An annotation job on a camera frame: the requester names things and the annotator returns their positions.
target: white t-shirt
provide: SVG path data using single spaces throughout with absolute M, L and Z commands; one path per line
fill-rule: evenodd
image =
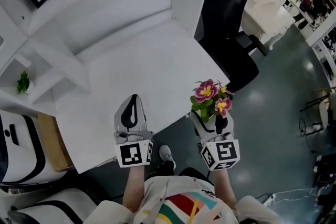
M 188 176 L 159 176 L 145 182 L 145 197 L 135 214 L 116 202 L 103 201 L 84 224 L 238 224 L 246 218 L 259 224 L 280 223 L 272 210 L 251 196 L 232 210 L 214 196 L 214 187 L 208 182 Z

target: black office chair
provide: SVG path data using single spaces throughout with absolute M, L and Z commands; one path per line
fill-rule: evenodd
M 246 48 L 235 39 L 246 1 L 204 0 L 202 8 L 204 36 L 199 43 L 228 76 L 230 83 L 227 87 L 231 92 L 238 91 L 259 74 L 248 53 L 255 48 L 264 56 L 268 53 L 255 36 L 249 36 L 251 43 Z

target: sneaker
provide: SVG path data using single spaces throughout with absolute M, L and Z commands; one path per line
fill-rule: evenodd
M 173 160 L 172 152 L 167 145 L 160 146 L 159 155 L 163 162 L 172 161 L 174 163 L 174 169 L 176 168 L 176 163 Z

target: chair armrest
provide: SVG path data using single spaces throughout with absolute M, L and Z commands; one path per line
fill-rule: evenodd
M 264 56 L 268 55 L 269 49 L 266 48 L 266 46 L 262 44 L 256 36 L 249 35 L 248 38 L 252 41 L 252 43 L 245 48 L 247 52 L 250 52 L 254 50 L 255 48 L 257 48 L 258 50 L 260 50 L 262 55 Z

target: pink flower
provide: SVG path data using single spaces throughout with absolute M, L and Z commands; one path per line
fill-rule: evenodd
M 215 104 L 215 110 L 222 115 L 223 118 L 226 117 L 226 111 L 230 110 L 232 107 L 231 100 L 229 98 L 219 98 Z
M 234 94 L 226 89 L 226 86 L 222 87 L 222 83 L 218 80 L 219 90 L 221 93 Z
M 218 94 L 218 88 L 214 86 L 214 82 L 209 79 L 201 83 L 195 90 L 195 99 L 198 103 L 203 103 L 205 100 L 211 99 Z

